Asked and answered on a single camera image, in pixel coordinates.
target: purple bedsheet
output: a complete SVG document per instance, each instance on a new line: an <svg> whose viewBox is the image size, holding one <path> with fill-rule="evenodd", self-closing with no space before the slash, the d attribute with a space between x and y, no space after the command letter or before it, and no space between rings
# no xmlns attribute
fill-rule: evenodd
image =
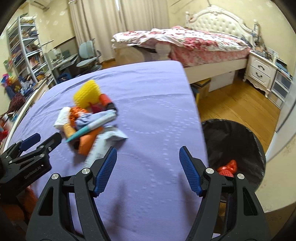
<svg viewBox="0 0 296 241"><path fill-rule="evenodd" d="M200 198L190 189L179 161L179 148L187 146L205 165L207 155L194 98L179 62L119 66L61 83L30 109L10 144L36 132L44 141L57 132L53 124L60 110L73 106L74 93L91 79L119 110L112 124L129 136L116 146L116 165L105 191L95 199L111 240L185 240ZM32 185L36 195L53 173L76 174L84 160L63 138L50 153L51 171ZM81 232L73 196L71 209L75 228Z"/></svg>

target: drawer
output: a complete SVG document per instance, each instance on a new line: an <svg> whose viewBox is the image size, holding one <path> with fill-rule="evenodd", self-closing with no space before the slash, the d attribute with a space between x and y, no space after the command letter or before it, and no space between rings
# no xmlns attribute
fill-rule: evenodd
<svg viewBox="0 0 296 241"><path fill-rule="evenodd" d="M261 61L254 56L251 57L250 65L255 67L256 69L260 70L262 73L266 74L267 76L269 76L271 78L273 78L273 76L276 72L275 68L264 63L264 61Z"/></svg>
<svg viewBox="0 0 296 241"><path fill-rule="evenodd" d="M266 74L262 73L261 71L259 71L256 68L254 68L253 66L250 66L249 76L252 77L253 79L257 80L265 88L268 88L270 78Z"/></svg>

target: air conditioner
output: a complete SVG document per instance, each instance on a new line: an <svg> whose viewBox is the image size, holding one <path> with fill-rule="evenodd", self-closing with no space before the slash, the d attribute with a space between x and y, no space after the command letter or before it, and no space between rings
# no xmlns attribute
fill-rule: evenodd
<svg viewBox="0 0 296 241"><path fill-rule="evenodd" d="M47 11L49 9L47 6L51 1L52 0L30 0L30 4Z"/></svg>

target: drawer handle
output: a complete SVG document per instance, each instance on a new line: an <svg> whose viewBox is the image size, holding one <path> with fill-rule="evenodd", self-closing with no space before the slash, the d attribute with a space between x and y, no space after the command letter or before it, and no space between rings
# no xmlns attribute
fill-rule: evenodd
<svg viewBox="0 0 296 241"><path fill-rule="evenodd" d="M265 69L263 68L263 66L262 66L262 65L258 65L258 68L260 68L260 67L261 67L263 70L265 70Z"/></svg>
<svg viewBox="0 0 296 241"><path fill-rule="evenodd" d="M256 72L256 75L259 77L259 78L262 78L263 77L263 75L258 75L258 73Z"/></svg>

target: screw head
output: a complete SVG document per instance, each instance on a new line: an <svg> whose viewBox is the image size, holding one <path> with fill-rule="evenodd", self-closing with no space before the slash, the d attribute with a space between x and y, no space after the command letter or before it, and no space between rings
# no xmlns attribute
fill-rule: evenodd
<svg viewBox="0 0 296 241"><path fill-rule="evenodd" d="M244 179L244 175L241 174L241 173L239 173L239 174L237 175L237 177L238 177L239 179Z"/></svg>
<svg viewBox="0 0 296 241"><path fill-rule="evenodd" d="M212 168L207 168L205 170L208 174L213 174L214 173L214 170Z"/></svg>
<svg viewBox="0 0 296 241"><path fill-rule="evenodd" d="M58 177L59 177L59 175L57 173L55 173L55 174L52 175L52 179L53 180L58 179Z"/></svg>
<svg viewBox="0 0 296 241"><path fill-rule="evenodd" d="M83 174L88 174L90 172L90 169L89 168L84 168L83 170L82 170L82 173Z"/></svg>

